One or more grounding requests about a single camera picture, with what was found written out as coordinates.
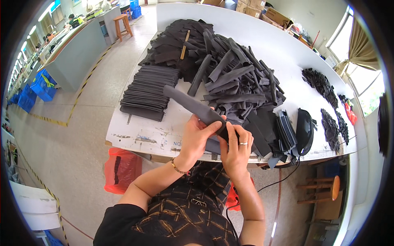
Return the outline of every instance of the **wooden stick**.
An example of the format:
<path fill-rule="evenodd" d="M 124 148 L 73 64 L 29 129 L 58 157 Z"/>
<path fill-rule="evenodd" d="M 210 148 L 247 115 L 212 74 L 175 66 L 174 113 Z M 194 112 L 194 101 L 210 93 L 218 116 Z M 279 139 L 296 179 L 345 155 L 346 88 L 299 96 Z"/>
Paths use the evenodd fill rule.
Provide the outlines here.
<path fill-rule="evenodd" d="M 190 35 L 190 30 L 188 30 L 188 33 L 186 34 L 185 42 L 189 40 L 189 35 Z M 186 46 L 183 46 L 182 48 L 182 53 L 180 55 L 180 59 L 183 60 L 185 58 L 185 51 L 186 51 Z"/>

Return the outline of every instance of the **bracelet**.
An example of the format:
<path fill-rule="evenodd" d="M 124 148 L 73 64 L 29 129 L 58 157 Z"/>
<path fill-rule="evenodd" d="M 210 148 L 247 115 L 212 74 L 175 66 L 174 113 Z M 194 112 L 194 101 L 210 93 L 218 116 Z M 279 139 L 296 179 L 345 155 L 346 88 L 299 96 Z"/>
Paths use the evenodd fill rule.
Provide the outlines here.
<path fill-rule="evenodd" d="M 190 171 L 183 172 L 183 171 L 179 170 L 179 169 L 175 166 L 175 164 L 174 164 L 174 159 L 175 159 L 175 157 L 172 157 L 172 158 L 171 158 L 171 163 L 172 163 L 172 165 L 173 165 L 175 171 L 179 172 L 180 174 L 186 174 L 187 176 L 190 176 Z"/>

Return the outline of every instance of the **wooden stool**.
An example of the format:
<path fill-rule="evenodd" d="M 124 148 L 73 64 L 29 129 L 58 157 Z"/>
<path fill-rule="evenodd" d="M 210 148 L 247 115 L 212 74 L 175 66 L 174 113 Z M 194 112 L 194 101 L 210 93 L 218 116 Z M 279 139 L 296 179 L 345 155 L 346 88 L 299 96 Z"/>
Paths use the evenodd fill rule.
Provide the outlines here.
<path fill-rule="evenodd" d="M 130 18 L 130 20 L 131 20 L 131 14 L 132 14 L 132 11 L 130 10 L 130 8 L 128 8 L 128 9 L 126 9 L 125 11 L 123 11 L 123 12 L 121 12 L 122 14 L 126 14 L 127 15 L 127 11 L 128 11 L 128 17 Z"/>
<path fill-rule="evenodd" d="M 338 197 L 340 180 L 339 176 L 335 176 L 333 178 L 320 178 L 320 179 L 305 179 L 307 182 L 322 182 L 317 184 L 310 185 L 297 185 L 297 189 L 322 189 L 322 188 L 330 188 L 330 192 L 320 192 L 315 193 L 315 199 L 305 200 L 305 201 L 297 201 L 297 204 L 302 203 L 316 203 L 316 202 L 328 202 L 335 201 Z"/>
<path fill-rule="evenodd" d="M 121 28 L 119 26 L 119 21 L 123 20 L 123 25 L 125 26 L 126 32 L 130 33 L 130 36 L 133 36 L 133 33 L 131 32 L 130 26 L 128 25 L 128 19 L 126 14 L 122 14 L 114 19 L 115 21 L 115 29 L 116 29 L 116 35 L 117 37 L 121 40 L 122 42 L 122 33 L 121 33 Z"/>

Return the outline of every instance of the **right hand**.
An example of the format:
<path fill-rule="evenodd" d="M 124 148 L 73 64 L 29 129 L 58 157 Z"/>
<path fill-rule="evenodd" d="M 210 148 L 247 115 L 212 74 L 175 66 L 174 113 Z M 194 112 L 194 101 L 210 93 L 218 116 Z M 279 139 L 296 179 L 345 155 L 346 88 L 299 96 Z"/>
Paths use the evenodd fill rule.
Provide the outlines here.
<path fill-rule="evenodd" d="M 249 178 L 250 174 L 246 169 L 251 148 L 253 144 L 252 133 L 243 129 L 240 125 L 232 125 L 230 122 L 226 123 L 227 131 L 229 132 L 229 148 L 227 149 L 227 142 L 221 137 L 217 137 L 220 142 L 220 158 L 223 167 L 234 182 L 241 181 L 244 178 Z M 238 138 L 235 131 L 240 136 L 240 142 L 247 142 L 247 145 L 238 145 Z"/>

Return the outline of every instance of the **floor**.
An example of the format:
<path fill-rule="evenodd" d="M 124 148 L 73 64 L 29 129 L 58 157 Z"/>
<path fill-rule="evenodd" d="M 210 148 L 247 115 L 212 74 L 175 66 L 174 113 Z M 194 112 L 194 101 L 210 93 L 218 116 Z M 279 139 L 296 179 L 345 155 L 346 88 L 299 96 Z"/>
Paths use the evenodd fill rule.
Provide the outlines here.
<path fill-rule="evenodd" d="M 42 182 L 59 198 L 64 231 L 69 245 L 91 245 L 107 207 L 113 206 L 120 195 L 108 193 L 105 184 L 104 164 L 109 146 L 105 136 L 116 103 L 125 83 L 148 42 L 157 32 L 156 7 L 143 6 L 142 17 L 131 22 L 133 37 L 124 36 L 117 41 L 98 64 L 78 99 L 67 127 L 49 123 L 22 109 L 11 106 L 8 110 L 11 127 L 23 156 Z M 73 108 L 77 93 L 58 90 L 52 102 L 37 100 L 31 113 L 66 122 Z M 31 174 L 23 158 L 20 174 L 26 185 L 42 188 Z M 143 170 L 154 168 L 157 163 L 144 161 Z M 282 170 L 282 179 L 292 168 Z M 279 169 L 250 169 L 256 189 L 279 180 Z M 311 205 L 297 205 L 301 194 L 295 189 L 313 169 L 301 166 L 281 187 L 279 215 L 271 245 L 303 245 L 311 216 Z M 279 185 L 272 185 L 260 192 L 264 203 L 267 230 L 264 245 L 270 245 L 275 214 L 278 206 Z M 229 212 L 236 231 L 242 227 L 241 212 Z M 64 244 L 62 230 L 52 233 Z"/>

